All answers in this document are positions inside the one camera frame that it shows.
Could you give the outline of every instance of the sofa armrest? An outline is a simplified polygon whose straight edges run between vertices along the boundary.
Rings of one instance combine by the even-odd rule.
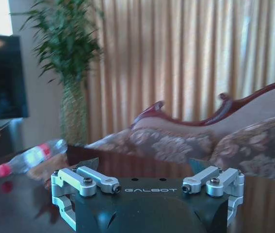
[[[130,143],[130,132],[130,129],[125,129],[118,133],[110,134],[92,144],[85,146],[85,148],[112,151],[121,154],[134,154],[135,146]]]

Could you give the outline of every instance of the red label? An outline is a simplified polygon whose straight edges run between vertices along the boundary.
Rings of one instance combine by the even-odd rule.
[[[47,143],[39,145],[39,147],[43,150],[45,155],[45,160],[49,159],[51,157],[50,148]]]

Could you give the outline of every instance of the potted plant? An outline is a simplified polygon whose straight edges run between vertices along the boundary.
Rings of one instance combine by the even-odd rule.
[[[64,87],[62,137],[70,144],[86,143],[87,110],[82,87],[86,87],[90,62],[101,52],[93,37],[97,30],[90,19],[93,12],[101,15],[91,0],[36,0],[29,11],[13,13],[28,16],[20,30],[29,22],[34,23],[38,45],[33,51],[42,66],[40,76],[51,69],[59,74]]]

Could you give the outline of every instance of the plastic water bottle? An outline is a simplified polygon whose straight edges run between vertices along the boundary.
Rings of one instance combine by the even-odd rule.
[[[0,165],[0,177],[8,176],[12,173],[25,173],[41,162],[48,160],[54,155],[65,153],[67,144],[63,139],[53,139],[39,146],[33,147],[12,160]]]

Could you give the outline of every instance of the green leaves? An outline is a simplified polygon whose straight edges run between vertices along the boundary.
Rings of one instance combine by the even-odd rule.
[[[93,32],[96,25],[90,17],[101,14],[91,0],[36,0],[31,9],[15,16],[28,16],[20,30],[34,23],[34,39],[38,45],[33,52],[42,66],[42,76],[54,69],[61,82],[81,81],[89,63],[101,53]]]

